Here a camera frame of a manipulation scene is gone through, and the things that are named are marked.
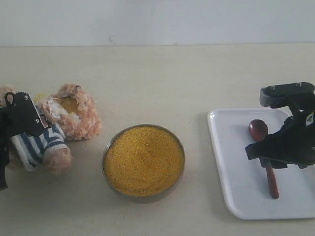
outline striped shirt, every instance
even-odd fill
[[[34,171],[37,165],[43,163],[44,156],[54,150],[68,148],[64,143],[65,135],[58,124],[51,124],[39,137],[22,133],[11,137],[21,161],[27,171]]]

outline table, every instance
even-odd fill
[[[271,84],[315,78],[315,44],[169,47],[0,48],[1,84],[31,94],[66,82],[93,95],[103,120],[90,141],[70,142],[73,167],[59,177],[41,167],[7,171],[0,193],[6,236],[313,235],[313,220],[242,221],[226,208],[206,114],[260,107]],[[152,123],[173,131],[186,151],[181,183],[167,198],[134,204],[106,184],[102,152],[122,129]]]

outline plastic tray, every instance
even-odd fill
[[[259,159],[249,161],[245,147],[253,143],[248,125],[253,119],[265,121],[269,133],[278,131],[288,114],[279,109],[216,109],[208,114],[225,203],[238,218],[315,218],[315,169],[295,165],[274,170],[279,198],[269,194],[266,171]]]

